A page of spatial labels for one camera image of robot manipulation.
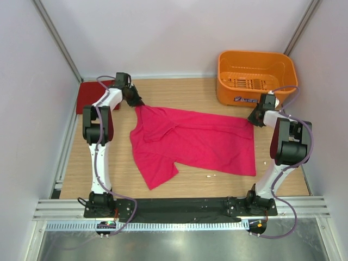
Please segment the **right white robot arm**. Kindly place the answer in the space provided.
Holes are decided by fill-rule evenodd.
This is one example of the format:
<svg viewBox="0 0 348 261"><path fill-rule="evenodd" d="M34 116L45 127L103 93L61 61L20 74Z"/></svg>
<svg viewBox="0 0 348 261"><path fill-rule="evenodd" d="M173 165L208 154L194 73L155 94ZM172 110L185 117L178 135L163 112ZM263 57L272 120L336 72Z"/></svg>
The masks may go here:
<svg viewBox="0 0 348 261"><path fill-rule="evenodd" d="M273 92L262 94L248 117L255 126L274 129L270 166L246 196L245 209L250 215L263 215L275 208L278 188L288 174L308 161L313 150L312 123L276 110L276 105Z"/></svg>

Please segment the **pink t shirt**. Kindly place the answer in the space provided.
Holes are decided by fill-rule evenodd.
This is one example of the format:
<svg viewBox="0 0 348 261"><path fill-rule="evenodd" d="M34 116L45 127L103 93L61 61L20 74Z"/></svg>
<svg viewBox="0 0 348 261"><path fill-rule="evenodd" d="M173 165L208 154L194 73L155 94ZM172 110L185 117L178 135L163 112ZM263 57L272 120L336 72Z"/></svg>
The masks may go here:
<svg viewBox="0 0 348 261"><path fill-rule="evenodd" d="M133 158L150 190L174 178L177 163L256 176L254 127L246 119L148 105L135 113Z"/></svg>

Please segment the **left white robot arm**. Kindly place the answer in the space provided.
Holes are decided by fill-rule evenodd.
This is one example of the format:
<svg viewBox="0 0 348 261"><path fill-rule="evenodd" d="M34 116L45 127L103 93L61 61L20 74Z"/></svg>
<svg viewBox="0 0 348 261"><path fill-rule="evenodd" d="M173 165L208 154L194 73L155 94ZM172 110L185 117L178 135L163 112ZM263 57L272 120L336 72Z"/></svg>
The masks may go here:
<svg viewBox="0 0 348 261"><path fill-rule="evenodd" d="M144 105L142 98L128 73L118 72L110 77L113 82L107 86L97 77L97 82L104 87L104 94L95 103L83 108L83 138L88 144L92 163L92 186L86 202L85 218L111 217L116 212L115 194L109 177L109 145L114 137L112 111L122 101L130 107Z"/></svg>

